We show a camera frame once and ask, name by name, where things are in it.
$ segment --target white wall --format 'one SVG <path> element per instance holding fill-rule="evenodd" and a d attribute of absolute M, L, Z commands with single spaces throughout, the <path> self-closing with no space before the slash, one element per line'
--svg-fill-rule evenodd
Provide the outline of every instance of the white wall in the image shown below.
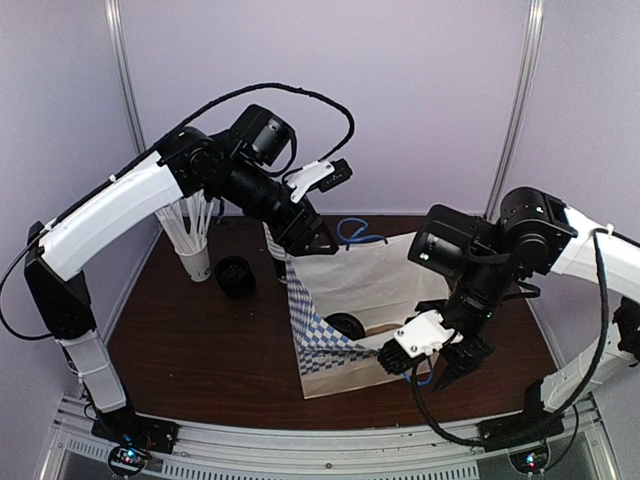
<path fill-rule="evenodd" d="M 280 81 L 318 90 L 356 117 L 342 152 L 354 177 L 314 195 L 321 211 L 420 214 L 446 202 L 479 212 L 500 158 L 528 4 L 130 0 L 122 18 L 148 142 L 214 97 Z M 236 99 L 197 125 L 228 128 L 251 102 L 296 129 L 300 164 L 345 132 L 339 113 L 280 92 Z"/>
<path fill-rule="evenodd" d="M 548 1 L 538 69 L 508 187 L 532 185 L 640 238 L 640 4 Z M 564 363 L 598 333 L 597 287 L 537 279 Z M 618 305 L 612 298 L 612 308 Z M 640 370 L 597 394 L 624 479 L 638 478 Z"/>
<path fill-rule="evenodd" d="M 0 2 L 0 268 L 29 226 L 48 221 L 134 156 L 100 1 Z M 155 231 L 133 229 L 87 266 L 100 328 Z M 44 332 L 22 264 L 2 295 L 10 323 Z M 53 341 L 0 328 L 0 478 L 29 479 L 64 390 L 74 385 Z"/>

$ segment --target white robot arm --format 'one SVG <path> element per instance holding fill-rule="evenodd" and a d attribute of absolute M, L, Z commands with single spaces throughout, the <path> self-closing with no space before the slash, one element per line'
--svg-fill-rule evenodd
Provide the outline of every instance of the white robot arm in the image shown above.
<path fill-rule="evenodd" d="M 257 105 L 215 135 L 183 127 L 75 208 L 46 226 L 33 225 L 25 278 L 45 325 L 91 395 L 99 420 L 94 434 L 131 446 L 146 445 L 148 435 L 152 449 L 169 452 L 167 439 L 176 438 L 177 426 L 136 415 L 96 330 L 84 265 L 142 219 L 200 190 L 264 222 L 291 255 L 335 253 L 335 239 L 305 194 L 341 184 L 351 170 L 343 159 L 322 160 L 322 168 L 294 172 L 293 186 L 274 180 L 261 166 L 270 166 L 294 138 L 286 122 Z M 320 236 L 328 244 L 317 245 Z"/>
<path fill-rule="evenodd" d="M 493 351 L 480 333 L 494 310 L 509 298 L 539 295 L 536 287 L 523 280 L 534 273 L 553 272 L 599 283 L 593 242 L 593 235 L 598 232 L 608 287 L 625 299 L 614 315 L 614 323 L 609 322 L 604 351 L 582 395 L 597 388 L 640 359 L 640 305 L 636 303 L 640 302 L 640 248 L 637 242 L 612 230 L 559 199 L 527 187 L 504 198 L 495 224 L 440 205 L 433 207 L 416 234 L 409 260 L 441 273 L 455 287 L 448 299 L 418 305 L 420 313 L 394 333 L 394 340 L 380 352 L 380 363 L 389 373 L 400 373 L 426 355 L 440 352 L 448 366 L 435 390 L 472 373 Z M 528 293 L 509 294 L 514 283 Z M 482 422 L 484 440 L 462 443 L 489 449 L 512 445 L 501 442 L 500 437 L 514 438 L 513 434 L 566 408 L 565 402 L 587 376 L 598 343 L 594 342 L 558 372 L 531 385 L 525 394 L 523 414 Z M 435 425 L 432 418 L 428 421 Z M 556 422 L 537 433 L 558 433 L 558 428 L 562 428 L 561 423 L 558 427 Z M 519 443 L 536 438 L 539 437 L 523 435 Z M 461 440 L 453 436 L 447 439 Z"/>

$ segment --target white straw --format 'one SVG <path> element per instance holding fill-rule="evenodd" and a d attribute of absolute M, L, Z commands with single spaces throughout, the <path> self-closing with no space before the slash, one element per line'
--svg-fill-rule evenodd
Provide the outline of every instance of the white straw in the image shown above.
<path fill-rule="evenodd" d="M 184 255 L 195 253 L 204 247 L 215 202 L 207 202 L 204 193 L 199 191 L 183 203 L 189 216 L 188 230 L 180 202 L 158 210 L 156 216 L 176 251 Z"/>

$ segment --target white paper cup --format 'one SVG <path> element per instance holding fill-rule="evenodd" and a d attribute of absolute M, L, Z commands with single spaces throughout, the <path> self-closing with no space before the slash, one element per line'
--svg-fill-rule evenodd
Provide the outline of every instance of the white paper cup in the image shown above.
<path fill-rule="evenodd" d="M 204 282 L 211 275 L 211 264 L 209 262 L 209 250 L 207 241 L 204 246 L 195 253 L 180 253 L 176 250 L 187 275 L 194 282 Z"/>

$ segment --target blue checkered paper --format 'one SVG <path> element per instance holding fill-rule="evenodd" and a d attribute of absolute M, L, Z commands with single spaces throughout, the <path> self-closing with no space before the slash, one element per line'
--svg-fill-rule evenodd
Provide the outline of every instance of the blue checkered paper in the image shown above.
<path fill-rule="evenodd" d="M 376 354 L 374 350 L 342 335 L 318 315 L 311 292 L 296 275 L 290 259 L 287 259 L 287 293 L 301 376 L 330 370 Z"/>

